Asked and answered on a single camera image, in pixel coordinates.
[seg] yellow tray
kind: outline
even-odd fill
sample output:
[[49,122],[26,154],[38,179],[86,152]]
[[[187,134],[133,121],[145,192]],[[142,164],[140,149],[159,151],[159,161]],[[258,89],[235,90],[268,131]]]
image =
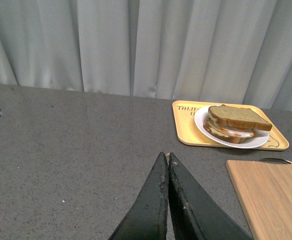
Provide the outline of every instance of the yellow tray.
[[[172,104],[177,135],[179,140],[187,145],[191,146],[206,146],[206,147],[224,147],[220,143],[211,140],[206,137],[196,126],[194,116],[195,113],[202,107],[207,105],[220,105],[222,103],[217,102],[198,102],[198,101],[175,101]],[[269,140],[262,146],[255,149],[260,150],[272,150],[283,151],[289,147],[289,143],[286,138],[280,133],[276,126],[269,120],[269,118],[263,113],[263,111],[255,106],[241,105],[241,104],[227,104],[228,106],[249,108],[259,114],[265,120],[272,124],[271,131],[269,132]]]

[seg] whole wheat bread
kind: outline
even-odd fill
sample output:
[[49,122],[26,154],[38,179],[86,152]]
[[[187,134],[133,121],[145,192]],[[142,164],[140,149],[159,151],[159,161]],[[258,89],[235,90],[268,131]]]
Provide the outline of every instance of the whole wheat bread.
[[267,122],[249,108],[233,106],[211,106],[208,109],[209,117],[218,124],[235,128],[258,129],[270,131],[272,124]]

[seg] white plate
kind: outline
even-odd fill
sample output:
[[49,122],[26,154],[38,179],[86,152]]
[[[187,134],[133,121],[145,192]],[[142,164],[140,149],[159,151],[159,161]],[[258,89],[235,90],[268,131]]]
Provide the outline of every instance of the white plate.
[[209,137],[210,139],[232,147],[232,148],[238,148],[238,149],[253,149],[253,148],[257,148],[260,147],[261,145],[264,145],[268,139],[269,139],[269,132],[268,131],[262,131],[262,130],[255,130],[255,136],[253,137],[249,137],[246,138],[245,141],[243,143],[230,143],[230,142],[226,142],[223,140],[220,140],[216,137],[214,137],[213,135],[211,135],[209,132],[207,132],[203,125],[206,122],[206,120],[209,118],[208,116],[208,108],[212,106],[204,106],[202,108],[200,108],[196,113],[195,113],[195,123],[197,125],[197,127],[199,128],[199,130],[206,135],[207,137]]

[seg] gray countertop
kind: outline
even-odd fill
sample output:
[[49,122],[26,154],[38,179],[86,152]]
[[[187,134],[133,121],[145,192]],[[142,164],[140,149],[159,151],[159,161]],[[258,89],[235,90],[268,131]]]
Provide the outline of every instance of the gray countertop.
[[290,143],[266,151],[181,143],[171,100],[0,85],[0,107],[0,240],[107,239],[160,152],[250,233],[226,161],[292,160],[292,112],[264,110]]

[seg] sandwich filling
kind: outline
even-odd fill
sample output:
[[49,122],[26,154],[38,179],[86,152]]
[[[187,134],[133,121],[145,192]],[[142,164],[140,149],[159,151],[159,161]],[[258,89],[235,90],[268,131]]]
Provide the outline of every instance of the sandwich filling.
[[213,124],[221,132],[232,137],[251,138],[255,136],[255,132],[251,128],[236,128],[236,127],[218,124],[215,121],[213,121]]

